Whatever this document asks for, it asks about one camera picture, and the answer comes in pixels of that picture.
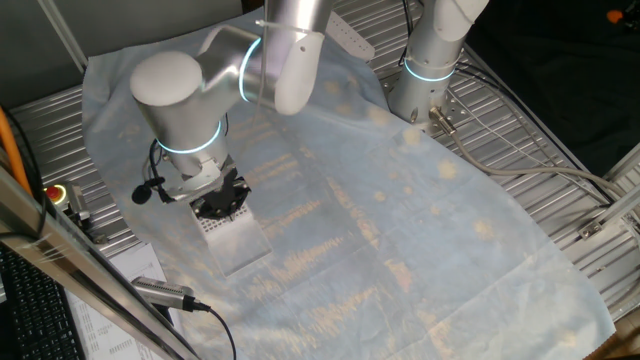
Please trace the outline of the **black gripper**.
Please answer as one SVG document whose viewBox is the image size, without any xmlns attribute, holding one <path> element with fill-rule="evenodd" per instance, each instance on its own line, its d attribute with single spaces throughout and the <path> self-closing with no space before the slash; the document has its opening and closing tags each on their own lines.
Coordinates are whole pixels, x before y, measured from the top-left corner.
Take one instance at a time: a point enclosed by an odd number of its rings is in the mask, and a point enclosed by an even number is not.
<svg viewBox="0 0 640 360">
<path fill-rule="evenodd" d="M 209 202 L 197 199 L 192 202 L 192 211 L 197 219 L 221 220 L 230 217 L 245 203 L 250 187 L 243 177 L 237 177 L 237 170 L 231 169 L 219 188 L 209 193 Z"/>
</svg>

